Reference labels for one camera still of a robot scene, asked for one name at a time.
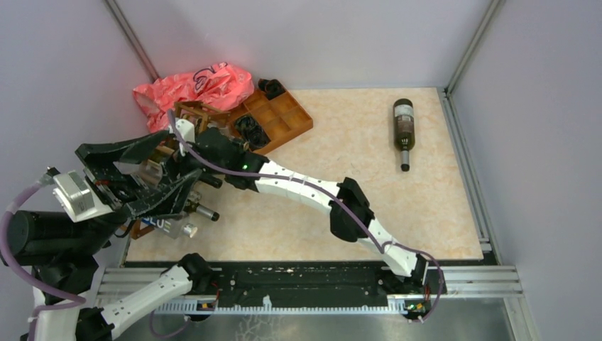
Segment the clear glass bottle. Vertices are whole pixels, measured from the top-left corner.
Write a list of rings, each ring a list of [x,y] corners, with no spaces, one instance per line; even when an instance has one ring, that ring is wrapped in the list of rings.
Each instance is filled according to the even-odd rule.
[[[139,164],[116,161],[114,165],[120,173],[131,175],[143,181],[147,186],[156,188],[163,177],[163,168],[159,163],[146,160]]]

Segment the green wine bottle black neck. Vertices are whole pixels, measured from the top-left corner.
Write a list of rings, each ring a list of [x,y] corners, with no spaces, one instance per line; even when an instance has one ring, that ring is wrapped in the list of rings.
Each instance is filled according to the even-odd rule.
[[[211,174],[207,174],[207,173],[201,174],[201,176],[199,177],[199,180],[201,182],[206,183],[207,185],[210,185],[213,188],[217,188],[217,189],[219,189],[223,185],[222,179],[217,178],[217,177],[215,177]]]

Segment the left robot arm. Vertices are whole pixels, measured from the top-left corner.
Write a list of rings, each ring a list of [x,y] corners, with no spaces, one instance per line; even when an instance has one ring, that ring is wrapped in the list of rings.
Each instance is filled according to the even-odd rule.
[[[103,308],[85,303],[98,269],[96,254],[120,228],[139,220],[181,218],[200,170],[169,165],[151,185],[121,164],[137,166],[172,138],[159,131],[108,144],[82,144],[82,171],[49,167],[1,218],[1,260],[33,287],[35,308],[25,340],[115,340],[139,319],[179,296],[216,295],[211,266],[184,255],[158,279]]]

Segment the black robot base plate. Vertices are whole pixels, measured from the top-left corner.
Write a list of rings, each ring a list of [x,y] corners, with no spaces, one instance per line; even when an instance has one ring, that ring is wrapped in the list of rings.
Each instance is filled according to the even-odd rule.
[[[382,261],[177,262],[192,278],[192,294],[217,295],[220,308],[381,308],[389,295],[416,294],[432,303],[446,293],[435,269],[417,279],[395,275]]]

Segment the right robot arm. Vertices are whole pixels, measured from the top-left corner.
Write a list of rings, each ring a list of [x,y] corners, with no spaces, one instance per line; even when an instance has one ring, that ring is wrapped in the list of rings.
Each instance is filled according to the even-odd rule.
[[[400,285],[407,292],[417,293],[427,284],[426,258],[401,246],[385,229],[353,178],[335,182],[295,172],[244,148],[215,128],[180,147],[188,163],[224,175],[235,188],[285,197],[327,215],[336,238],[359,243],[379,255],[400,276]]]

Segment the blue liquid square bottle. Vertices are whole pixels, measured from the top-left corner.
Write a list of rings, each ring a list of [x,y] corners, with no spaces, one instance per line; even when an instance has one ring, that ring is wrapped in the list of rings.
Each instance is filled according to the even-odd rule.
[[[141,222],[162,232],[172,239],[177,239],[179,237],[193,238],[198,231],[198,227],[191,223],[189,215],[182,215],[169,219],[145,217],[141,218]]]

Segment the green wine bottle silver neck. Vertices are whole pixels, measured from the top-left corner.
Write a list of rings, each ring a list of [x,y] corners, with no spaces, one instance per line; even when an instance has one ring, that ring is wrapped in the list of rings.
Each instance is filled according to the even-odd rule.
[[[185,211],[188,213],[196,213],[202,217],[205,217],[213,222],[216,222],[220,218],[220,214],[208,207],[194,201],[187,201]]]

